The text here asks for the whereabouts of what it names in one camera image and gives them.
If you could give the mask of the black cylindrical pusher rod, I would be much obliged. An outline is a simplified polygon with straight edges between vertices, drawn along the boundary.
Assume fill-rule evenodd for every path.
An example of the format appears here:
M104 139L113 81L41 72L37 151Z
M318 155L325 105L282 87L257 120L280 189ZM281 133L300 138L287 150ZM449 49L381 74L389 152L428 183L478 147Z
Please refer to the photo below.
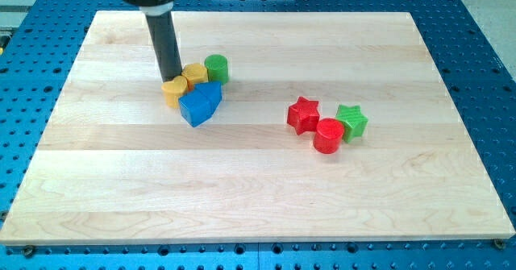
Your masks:
M170 12L152 16L146 15L148 30L156 54L161 79L163 82L172 81L181 75L181 55Z

